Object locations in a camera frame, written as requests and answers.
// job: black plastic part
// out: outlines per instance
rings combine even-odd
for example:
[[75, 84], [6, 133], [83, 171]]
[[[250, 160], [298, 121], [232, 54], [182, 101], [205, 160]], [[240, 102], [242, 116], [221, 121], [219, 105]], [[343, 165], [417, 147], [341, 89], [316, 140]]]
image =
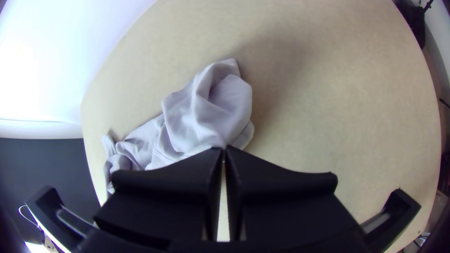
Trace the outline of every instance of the black plastic part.
[[217, 237], [222, 149], [163, 169], [117, 171], [115, 193], [94, 216], [100, 229], [167, 250], [171, 239]]
[[82, 241], [56, 217], [55, 189], [27, 201], [38, 220], [79, 253], [361, 253], [381, 252], [420, 209], [392, 192], [368, 234], [334, 195], [332, 173], [286, 170], [233, 147], [225, 151], [231, 242], [216, 242], [222, 150], [209, 149], [153, 171], [117, 171], [116, 190]]
[[383, 207], [390, 218], [366, 235], [372, 252], [384, 252], [407, 228], [421, 206], [403, 190], [393, 191]]
[[165, 253], [101, 230], [92, 230], [74, 253]]
[[55, 188], [44, 186], [39, 192], [31, 196], [25, 202], [31, 213], [68, 250], [73, 250], [81, 242], [83, 237], [68, 228], [56, 216], [63, 202]]
[[232, 240], [245, 227], [247, 241], [288, 250], [351, 233], [364, 248], [363, 231], [334, 195], [334, 174], [289, 171], [231, 146], [225, 158]]

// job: white wall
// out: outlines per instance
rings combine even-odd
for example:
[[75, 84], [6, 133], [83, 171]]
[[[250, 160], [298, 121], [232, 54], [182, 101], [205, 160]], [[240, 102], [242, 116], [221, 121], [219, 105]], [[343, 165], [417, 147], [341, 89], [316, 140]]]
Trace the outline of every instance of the white wall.
[[[17, 120], [72, 124], [66, 138], [81, 137], [80, 105], [91, 80], [155, 1], [8, 0], [0, 14], [0, 136], [10, 137]], [[32, 129], [19, 136], [52, 138]]]

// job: round tabletop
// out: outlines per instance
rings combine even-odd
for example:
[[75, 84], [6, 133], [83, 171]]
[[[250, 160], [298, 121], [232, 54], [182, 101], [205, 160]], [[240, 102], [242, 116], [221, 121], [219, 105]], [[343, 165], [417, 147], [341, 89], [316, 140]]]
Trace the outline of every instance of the round tabletop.
[[422, 52], [391, 0], [158, 1], [82, 103], [101, 204], [101, 136], [120, 141], [196, 72], [229, 57], [253, 88], [246, 152], [294, 171], [337, 174], [335, 194], [359, 223], [402, 188], [422, 208], [388, 252], [423, 232], [439, 176], [439, 113]]

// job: cable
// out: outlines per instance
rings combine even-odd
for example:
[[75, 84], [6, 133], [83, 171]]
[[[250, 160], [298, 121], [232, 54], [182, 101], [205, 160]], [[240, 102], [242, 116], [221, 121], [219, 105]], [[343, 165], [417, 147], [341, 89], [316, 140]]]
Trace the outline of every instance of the cable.
[[20, 210], [22, 207], [27, 207], [27, 205], [23, 205], [21, 207], [19, 207], [19, 214], [22, 215], [22, 217], [24, 217], [25, 219], [27, 219], [29, 222], [33, 223], [37, 228], [39, 228], [39, 225], [37, 223], [32, 222], [30, 219], [28, 219], [27, 217], [25, 217], [25, 215], [23, 215], [22, 211]]
[[442, 98], [439, 98], [439, 101], [440, 101], [441, 103], [443, 103], [447, 108], [450, 109], [450, 104], [448, 104], [445, 100], [443, 100]]

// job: white cloth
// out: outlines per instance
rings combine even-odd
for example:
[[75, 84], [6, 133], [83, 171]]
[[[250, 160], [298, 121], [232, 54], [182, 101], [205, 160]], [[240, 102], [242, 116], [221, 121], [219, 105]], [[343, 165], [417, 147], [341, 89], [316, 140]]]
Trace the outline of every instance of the white cloth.
[[117, 170], [153, 170], [212, 147], [243, 149], [253, 138], [252, 88], [240, 78], [234, 59], [207, 66], [182, 90], [167, 96], [163, 113], [114, 144], [102, 138], [110, 175]]

